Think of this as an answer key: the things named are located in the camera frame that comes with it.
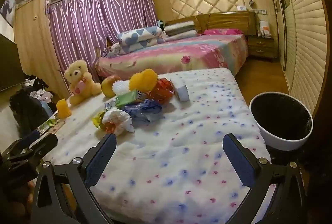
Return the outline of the person's left hand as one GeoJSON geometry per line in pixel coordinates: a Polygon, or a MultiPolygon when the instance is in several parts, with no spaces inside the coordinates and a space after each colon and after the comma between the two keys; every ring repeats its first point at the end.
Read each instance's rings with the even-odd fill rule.
{"type": "Polygon", "coordinates": [[[8,223],[30,223],[34,188],[34,181],[29,181],[6,197],[4,207],[8,223]]]}

